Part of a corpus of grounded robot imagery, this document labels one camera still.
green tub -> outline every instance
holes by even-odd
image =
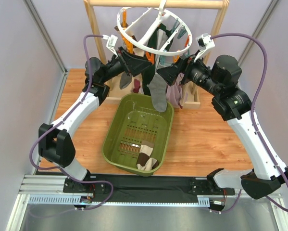
[[[151,97],[129,94],[119,103],[107,133],[102,153],[107,162],[125,171],[148,177],[153,175],[165,158],[174,109],[167,103],[165,112],[154,109]],[[160,164],[151,171],[138,170],[136,162],[142,140],[154,143],[152,158]]]

white wall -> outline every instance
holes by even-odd
[[[224,32],[243,32],[252,34],[261,19],[270,0],[232,0],[221,27],[221,33]],[[47,28],[50,37],[60,54],[67,68],[83,68],[85,64],[85,55],[83,51],[83,37],[91,34],[85,6],[82,0],[33,0],[42,21]],[[98,18],[100,32],[102,34],[116,34],[113,29],[115,26],[116,16],[119,7],[95,7]],[[193,10],[193,9],[170,9],[181,17],[192,30],[194,37],[210,32],[216,10]],[[128,22],[138,17],[139,12],[144,9],[133,9],[134,13],[128,13]],[[211,60],[220,54],[231,54],[237,59],[244,50],[247,41],[245,39],[232,40],[231,38],[224,41],[219,39],[217,47],[214,49]],[[90,55],[97,56],[97,49],[94,41],[89,43]],[[192,52],[197,50],[197,46],[191,48]],[[109,59],[111,53],[106,51]]]
[[[280,2],[259,39],[267,49],[269,62],[256,111],[271,144],[288,165],[288,0]],[[253,47],[242,65],[240,79],[242,89],[251,98],[258,87],[262,69],[263,55],[259,48]],[[288,207],[285,186],[282,191]]]
[[[32,171],[28,152],[50,118],[61,80],[23,0],[0,0],[0,231]]]

wooden tabletop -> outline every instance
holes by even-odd
[[[56,118],[79,97],[84,79],[84,70],[70,71]],[[220,167],[228,170],[253,168],[237,135],[213,109],[211,98],[201,90],[200,109],[175,109],[165,161],[155,175],[206,176]],[[101,152],[116,109],[116,104],[103,103],[86,118],[72,139],[76,158],[91,173],[128,174],[107,163]],[[42,159],[40,166],[53,164]]]

